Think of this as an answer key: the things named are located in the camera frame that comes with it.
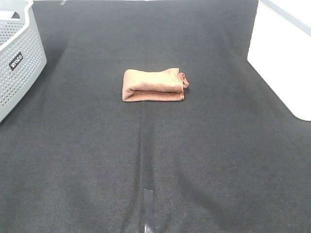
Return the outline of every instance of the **basket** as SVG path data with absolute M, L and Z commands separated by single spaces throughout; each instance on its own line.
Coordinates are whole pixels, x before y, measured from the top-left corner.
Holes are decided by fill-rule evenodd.
M 32 4 L 32 0 L 0 0 L 0 122 L 47 62 Z M 17 17 L 3 18 L 10 12 Z

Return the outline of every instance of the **dark gray cloth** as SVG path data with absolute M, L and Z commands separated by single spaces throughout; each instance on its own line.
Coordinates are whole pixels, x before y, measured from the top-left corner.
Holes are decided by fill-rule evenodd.
M 1 233 L 311 232 L 311 124 L 246 60 L 256 0 L 59 1 L 48 63 L 0 125 Z M 180 102 L 124 103 L 129 68 L 180 67 Z

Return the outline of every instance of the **tape strip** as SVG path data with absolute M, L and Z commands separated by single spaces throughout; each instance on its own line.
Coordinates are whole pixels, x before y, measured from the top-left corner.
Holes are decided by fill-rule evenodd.
M 301 22 L 300 20 L 298 20 L 291 14 L 287 13 L 286 11 L 284 11 L 279 6 L 275 5 L 270 0 L 260 0 L 260 1 L 266 6 L 268 6 L 269 8 L 271 8 L 272 10 L 274 10 L 275 12 L 277 12 L 280 16 L 290 21 L 293 25 L 298 27 L 300 30 L 304 31 L 306 34 L 311 36 L 311 28 L 308 25 L 304 24 L 303 22 Z
M 145 233 L 155 233 L 153 191 L 144 189 Z

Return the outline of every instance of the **black logo label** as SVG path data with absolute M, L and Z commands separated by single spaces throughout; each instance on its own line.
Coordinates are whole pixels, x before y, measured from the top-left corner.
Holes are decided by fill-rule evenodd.
M 21 60 L 23 60 L 23 55 L 21 55 L 21 52 L 19 52 L 18 55 L 16 55 L 16 57 L 9 64 L 12 71 L 19 65 Z

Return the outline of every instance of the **towel fold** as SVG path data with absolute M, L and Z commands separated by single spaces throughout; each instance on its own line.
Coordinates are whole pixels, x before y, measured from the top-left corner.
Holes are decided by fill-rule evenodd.
M 144 72 L 128 69 L 124 73 L 122 99 L 125 102 L 143 100 L 180 101 L 189 83 L 179 68 L 161 72 Z

